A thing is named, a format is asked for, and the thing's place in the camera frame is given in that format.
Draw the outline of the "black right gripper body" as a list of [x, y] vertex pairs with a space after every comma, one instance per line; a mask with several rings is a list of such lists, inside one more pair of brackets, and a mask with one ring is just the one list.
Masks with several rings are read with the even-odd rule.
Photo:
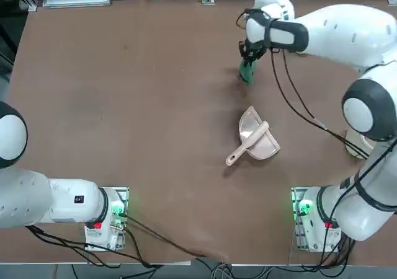
[[243, 61], [259, 60], [267, 51], [263, 41], [251, 43], [247, 38], [238, 43], [239, 53]]

